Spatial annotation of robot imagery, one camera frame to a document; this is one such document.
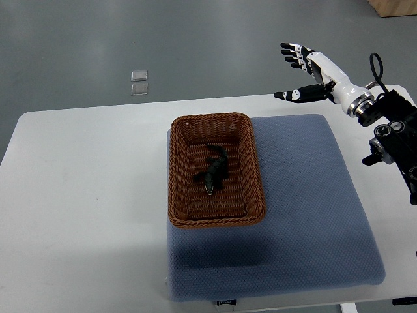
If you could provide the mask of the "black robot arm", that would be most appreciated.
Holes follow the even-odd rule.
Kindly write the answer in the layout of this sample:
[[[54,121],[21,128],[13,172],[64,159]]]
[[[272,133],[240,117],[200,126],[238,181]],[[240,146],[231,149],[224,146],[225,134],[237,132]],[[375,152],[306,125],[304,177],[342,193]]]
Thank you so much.
[[[362,159],[366,166],[378,162],[395,163],[410,191],[410,203],[416,204],[416,106],[391,90],[378,96],[372,106],[361,113],[358,122],[366,127],[385,117],[386,124],[374,128],[369,141],[371,154]]]

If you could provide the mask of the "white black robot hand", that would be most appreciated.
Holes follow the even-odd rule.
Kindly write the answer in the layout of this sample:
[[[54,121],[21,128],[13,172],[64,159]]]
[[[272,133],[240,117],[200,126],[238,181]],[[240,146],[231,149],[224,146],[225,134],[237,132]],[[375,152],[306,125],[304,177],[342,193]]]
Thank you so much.
[[[328,99],[351,117],[374,103],[375,98],[368,89],[351,83],[348,75],[323,53],[295,43],[281,43],[281,47],[285,61],[307,72],[316,84],[275,92],[275,98],[300,104]]]

